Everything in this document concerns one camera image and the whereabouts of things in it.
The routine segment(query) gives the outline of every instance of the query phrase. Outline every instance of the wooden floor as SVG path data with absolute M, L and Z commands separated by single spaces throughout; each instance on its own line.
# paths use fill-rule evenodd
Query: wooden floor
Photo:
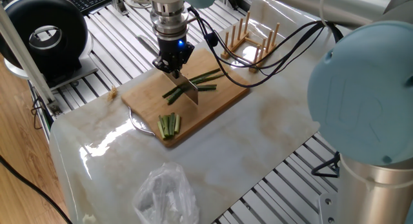
M 27 82 L 5 68 L 2 56 L 0 60 L 0 154 L 67 213 L 45 135 L 33 128 Z M 42 197 L 0 165 L 0 224 L 23 223 L 65 222 Z

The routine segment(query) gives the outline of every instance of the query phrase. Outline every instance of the food crumb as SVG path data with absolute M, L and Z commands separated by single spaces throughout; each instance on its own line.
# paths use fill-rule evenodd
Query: food crumb
M 108 101 L 109 102 L 113 101 L 116 96 L 117 96 L 117 88 L 115 87 L 115 85 L 112 85 L 112 89 L 109 91 L 109 94 L 108 94 Z

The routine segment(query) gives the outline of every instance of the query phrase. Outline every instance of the white marble surface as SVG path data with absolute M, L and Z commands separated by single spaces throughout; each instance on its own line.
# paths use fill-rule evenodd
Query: white marble surface
M 253 37 L 259 40 L 268 35 L 268 26 L 280 22 L 278 43 L 314 18 L 267 0 L 254 0 L 251 11 Z M 102 96 L 59 117 L 52 126 L 50 151 L 72 221 L 139 223 L 132 198 L 149 172 L 169 161 L 183 166 L 196 194 L 200 223 L 214 221 L 317 131 L 307 107 L 307 84 L 318 59 L 332 47 L 325 32 L 284 72 L 253 88 L 173 149 L 134 129 L 119 96 L 154 70 L 120 86 L 112 103 Z M 271 61 L 290 47 L 280 49 Z M 246 57 L 254 53 L 253 46 L 239 49 Z M 237 71 L 251 82 L 263 77 Z M 87 218 L 92 216 L 95 222 Z

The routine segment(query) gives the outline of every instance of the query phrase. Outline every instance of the green onion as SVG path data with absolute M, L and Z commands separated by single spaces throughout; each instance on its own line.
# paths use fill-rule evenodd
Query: green onion
M 164 115 L 162 117 L 162 121 L 163 121 L 163 134 L 165 135 L 165 137 L 169 137 L 169 130 L 168 130 L 168 116 Z
M 173 88 L 171 91 L 167 92 L 166 94 L 163 94 L 162 97 L 163 98 L 167 98 L 168 96 L 172 95 L 179 87 L 176 86 L 175 88 Z
M 181 128 L 181 117 L 179 114 L 176 115 L 175 119 L 175 134 L 179 133 L 179 129 Z
M 198 91 L 200 92 L 206 92 L 206 91 L 214 91 L 217 90 L 216 87 L 208 87 L 208 88 L 199 88 Z
M 200 81 L 202 81 L 203 79 L 207 78 L 208 76 L 210 76 L 210 75 L 212 75 L 212 74 L 215 74 L 215 73 L 219 72 L 220 70 L 221 70 L 221 69 L 217 68 L 217 69 L 212 70 L 212 71 L 210 71 L 210 72 L 207 72 L 207 73 L 201 74 L 201 75 L 199 75 L 199 76 L 193 77 L 192 79 L 190 79 L 190 81 L 193 82 L 193 83 L 195 83 L 194 81 L 198 81 L 199 83 L 202 83 L 202 82 L 200 82 Z M 167 98 L 168 96 L 170 96 L 170 95 L 172 95 L 174 92 L 176 92 L 176 90 L 177 90 L 178 88 L 179 88 L 179 87 L 173 88 L 172 90 L 170 90 L 170 91 L 167 92 L 166 94 L 163 94 L 162 97 L 163 97 L 163 98 Z
M 217 69 L 215 69 L 215 70 L 212 70 L 212 71 L 209 71 L 209 72 L 207 72 L 207 73 L 201 74 L 201 75 L 199 75 L 199 76 L 193 77 L 193 78 L 191 78 L 191 79 L 189 79 L 189 80 L 190 80 L 191 82 L 193 82 L 193 81 L 196 80 L 196 79 L 199 79 L 199 78 L 202 78 L 202 77 L 208 77 L 208 76 L 210 76 L 210 75 L 213 75 L 213 74 L 219 72 L 220 70 L 221 70 L 220 68 L 217 68 Z
M 178 99 L 178 97 L 180 95 L 183 94 L 183 90 L 178 88 L 169 98 L 168 98 L 168 105 L 172 105 L 176 99 Z
M 162 130 L 165 128 L 165 126 L 163 125 L 163 120 L 162 120 L 162 116 L 159 115 L 159 121 L 161 122 L 162 125 Z
M 216 76 L 210 76 L 210 77 L 206 77 L 206 78 L 199 78 L 199 79 L 196 79 L 195 81 L 193 81 L 193 84 L 198 85 L 200 83 L 213 81 L 213 80 L 218 79 L 218 78 L 223 77 L 223 76 L 224 76 L 224 74 L 219 74 L 219 75 L 216 75 Z
M 169 135 L 173 137 L 174 134 L 174 127 L 175 127 L 175 113 L 170 114 L 170 119 L 169 119 Z
M 212 91 L 217 90 L 217 85 L 198 85 L 197 88 L 200 92 Z
M 160 121 L 157 122 L 157 127 L 159 128 L 159 131 L 161 132 L 162 139 L 166 139 L 165 135 L 163 134 L 163 127 Z

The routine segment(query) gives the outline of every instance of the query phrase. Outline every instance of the wooden cutting board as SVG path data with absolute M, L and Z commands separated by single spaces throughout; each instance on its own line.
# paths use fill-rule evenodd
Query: wooden cutting board
M 187 78 L 192 78 L 218 67 L 214 56 L 206 49 L 201 49 L 192 53 L 188 63 L 183 66 L 181 73 Z M 236 81 L 248 84 L 236 72 L 231 71 L 228 67 L 225 67 L 225 69 Z M 162 71 L 158 70 L 144 82 L 125 92 L 122 95 L 122 101 L 149 125 L 164 146 L 173 147 L 176 143 L 193 134 L 203 124 L 229 108 L 238 98 L 248 92 L 248 88 L 233 84 L 225 76 L 202 85 L 211 84 L 216 84 L 217 90 L 199 92 L 198 105 L 184 94 L 175 103 L 168 105 L 167 100 L 162 98 L 162 95 L 173 89 L 175 84 Z M 157 127 L 158 116 L 169 115 L 172 112 L 181 116 L 181 130 L 173 139 L 162 140 Z

